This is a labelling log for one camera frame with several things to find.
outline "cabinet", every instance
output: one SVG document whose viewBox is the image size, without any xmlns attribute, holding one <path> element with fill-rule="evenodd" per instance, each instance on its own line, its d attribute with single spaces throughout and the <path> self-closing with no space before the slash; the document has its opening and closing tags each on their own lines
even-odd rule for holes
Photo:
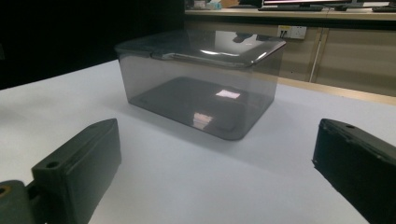
<svg viewBox="0 0 396 224">
<path fill-rule="evenodd" d="M 185 26 L 276 35 L 278 25 L 305 25 L 304 40 L 286 39 L 281 77 L 396 96 L 396 15 L 369 10 L 275 14 L 223 9 L 201 12 L 202 20 L 200 13 L 186 12 Z"/>
</svg>

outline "white table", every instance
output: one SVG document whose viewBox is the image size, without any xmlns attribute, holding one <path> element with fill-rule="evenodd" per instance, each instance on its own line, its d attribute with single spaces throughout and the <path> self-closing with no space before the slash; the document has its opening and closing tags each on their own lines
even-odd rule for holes
<svg viewBox="0 0 396 224">
<path fill-rule="evenodd" d="M 88 125 L 117 118 L 122 165 L 90 223 L 367 223 L 314 169 L 320 119 L 396 145 L 396 106 L 278 85 L 241 141 L 129 105 L 117 61 L 0 91 L 0 181 L 30 169 Z"/>
</svg>

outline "desk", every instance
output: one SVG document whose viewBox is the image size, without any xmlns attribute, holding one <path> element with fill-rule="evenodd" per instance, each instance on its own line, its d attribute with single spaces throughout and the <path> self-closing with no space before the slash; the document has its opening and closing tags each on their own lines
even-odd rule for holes
<svg viewBox="0 0 396 224">
<path fill-rule="evenodd" d="M 236 142 L 129 105 L 117 61 L 0 91 L 1 181 L 29 183 L 30 168 L 61 144 L 117 118 L 123 161 L 91 224 L 367 223 L 314 169 L 318 124 L 338 119 L 396 145 L 396 100 L 286 82 Z"/>
<path fill-rule="evenodd" d="M 328 8 L 320 12 L 224 8 L 222 10 L 186 10 L 185 14 L 186 21 L 283 24 L 344 29 L 396 29 L 395 13 L 375 13 L 370 8 L 349 9 L 344 12 Z"/>
</svg>

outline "power socket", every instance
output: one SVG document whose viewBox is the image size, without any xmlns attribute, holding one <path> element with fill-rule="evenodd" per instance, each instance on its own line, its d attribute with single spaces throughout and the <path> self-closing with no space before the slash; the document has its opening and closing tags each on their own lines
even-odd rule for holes
<svg viewBox="0 0 396 224">
<path fill-rule="evenodd" d="M 291 35 L 291 26 L 288 25 L 279 25 L 277 27 L 277 35 L 280 38 L 290 38 Z"/>
<path fill-rule="evenodd" d="M 291 39 L 305 39 L 306 26 L 291 26 Z"/>
<path fill-rule="evenodd" d="M 279 25 L 277 35 L 280 38 L 305 39 L 306 26 Z"/>
</svg>

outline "plastic box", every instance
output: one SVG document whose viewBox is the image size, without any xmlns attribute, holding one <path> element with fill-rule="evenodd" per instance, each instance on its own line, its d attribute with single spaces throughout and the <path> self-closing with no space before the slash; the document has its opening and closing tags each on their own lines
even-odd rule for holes
<svg viewBox="0 0 396 224">
<path fill-rule="evenodd" d="M 181 30 L 116 46 L 128 101 L 227 140 L 243 138 L 274 101 L 285 41 Z"/>
</svg>

